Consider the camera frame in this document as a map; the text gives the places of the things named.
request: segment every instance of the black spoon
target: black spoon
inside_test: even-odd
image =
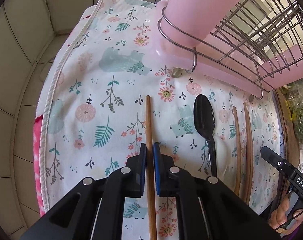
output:
[[[214,111],[208,98],[198,95],[194,102],[194,124],[196,131],[207,141],[211,175],[217,177],[216,147],[213,138],[215,128]]]

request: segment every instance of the floral tablecloth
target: floral tablecloth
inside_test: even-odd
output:
[[[245,177],[248,104],[254,145],[250,207],[260,214],[276,195],[278,173],[260,158],[262,146],[280,152],[277,113],[271,94],[248,102],[249,94],[213,78],[184,74],[154,56],[151,36],[155,5],[140,0],[99,0],[75,39],[56,59],[43,113],[39,141],[39,196],[48,211],[86,176],[108,176],[138,154],[145,142],[145,97],[152,98],[153,140],[175,164],[193,176],[210,174],[208,145],[194,127],[193,104],[198,94],[215,112],[219,178],[232,190],[236,172],[238,112],[241,131],[242,184]],[[175,198],[157,198],[160,238],[178,239]],[[123,239],[149,239],[146,196],[126,199]]]

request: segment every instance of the chopstick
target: chopstick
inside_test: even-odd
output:
[[[238,124],[238,116],[237,116],[237,109],[233,107],[233,114],[235,118],[235,127],[236,127],[236,147],[237,147],[237,166],[236,166],[236,183],[235,183],[235,190],[234,193],[238,196],[239,195],[239,188],[241,185],[241,166],[242,166],[242,157],[241,157],[241,135],[239,132],[239,124]]]
[[[247,105],[244,103],[245,122],[246,122],[246,179],[243,192],[243,201],[248,205],[250,202],[251,184],[253,182],[253,137],[250,125],[250,114],[247,110]]]
[[[146,96],[146,180],[147,180],[147,203],[149,238],[157,240],[156,228],[156,207],[155,207],[155,187],[154,187],[154,158],[153,158],[153,138],[152,138],[152,110],[150,96]]]

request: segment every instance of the metal wire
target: metal wire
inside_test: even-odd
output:
[[[260,16],[248,8],[249,6],[254,6],[260,13]],[[263,96],[263,92],[266,91],[266,89],[264,89],[264,87],[266,87],[265,85],[275,89],[265,80],[266,77],[274,78],[275,73],[282,74],[282,70],[289,70],[293,65],[298,67],[298,63],[303,60],[303,11],[295,0],[241,0],[238,2],[234,6],[234,9],[229,11],[229,15],[225,16],[219,25],[216,26],[216,30],[210,33],[231,47],[228,52],[223,52],[211,44],[179,29],[168,20],[165,15],[165,9],[166,7],[162,10],[163,18],[158,21],[158,30],[165,39],[172,44],[193,53],[194,65],[193,68],[188,71],[189,73],[196,68],[197,55],[200,55],[239,74],[247,81],[256,85],[261,89]],[[218,59],[212,58],[197,51],[195,47],[191,49],[175,42],[163,32],[161,27],[162,19],[166,20],[179,32],[215,49],[222,54],[222,56]],[[298,44],[301,53],[299,59],[295,59],[290,49],[295,44]],[[250,69],[248,66],[233,58],[232,53],[235,51],[240,52],[247,59],[251,60],[255,66],[255,70]],[[292,57],[290,62],[288,62],[288,59],[284,55],[285,51],[288,51]],[[252,77],[248,78],[244,74],[224,64],[223,60],[226,58],[246,68],[253,74]],[[259,61],[263,63],[268,62],[270,70],[264,68]]]

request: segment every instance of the wire basket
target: wire basket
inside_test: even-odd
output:
[[[280,86],[276,80],[285,69],[303,64],[303,10],[296,0],[240,0],[210,33],[231,47],[227,52],[179,29],[169,21],[165,12],[166,7],[162,9],[163,18],[158,21],[158,30],[170,43],[193,53],[193,67],[186,70],[189,73],[197,67],[197,56],[205,57],[260,88],[262,98],[264,91]],[[215,49],[220,57],[213,58],[196,47],[188,48],[175,42],[164,33],[162,19],[178,31]],[[235,53],[248,59],[251,67],[237,60]],[[242,70],[232,69],[226,64],[227,60],[239,64]]]

